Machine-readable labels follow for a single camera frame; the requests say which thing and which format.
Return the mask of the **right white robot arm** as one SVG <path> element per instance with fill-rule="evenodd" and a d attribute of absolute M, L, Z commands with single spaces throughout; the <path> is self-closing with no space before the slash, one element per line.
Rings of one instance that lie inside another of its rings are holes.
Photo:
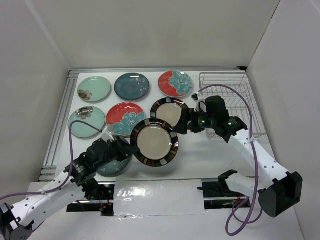
<path fill-rule="evenodd" d="M 253 137 L 249 127 L 237 116 L 230 116 L 225 100 L 193 94 L 195 108 L 184 108 L 176 133 L 200 133 L 214 130 L 227 144 L 235 148 L 258 174 L 258 180 L 228 170 L 218 177 L 218 190 L 223 196 L 241 193 L 258 200 L 262 210 L 275 218 L 301 200 L 303 178 L 298 172 L 290 173 L 280 165 Z"/>

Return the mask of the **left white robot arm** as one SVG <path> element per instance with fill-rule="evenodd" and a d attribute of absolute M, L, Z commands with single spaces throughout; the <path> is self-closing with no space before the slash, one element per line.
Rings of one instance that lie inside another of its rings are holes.
<path fill-rule="evenodd" d="M 49 217 L 82 199 L 97 197 L 96 172 L 112 161 L 122 162 L 139 148 L 115 137 L 96 140 L 43 189 L 27 193 L 20 202 L 0 207 L 0 234 L 6 240 L 27 240 Z"/>

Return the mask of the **black rimmed beige plate front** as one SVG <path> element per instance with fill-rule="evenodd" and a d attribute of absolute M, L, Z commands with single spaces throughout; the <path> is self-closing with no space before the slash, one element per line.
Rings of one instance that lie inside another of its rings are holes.
<path fill-rule="evenodd" d="M 164 120 L 147 118 L 132 130 L 130 144 L 138 147 L 134 154 L 142 164 L 158 168 L 171 163 L 178 154 L 179 138 Z"/>

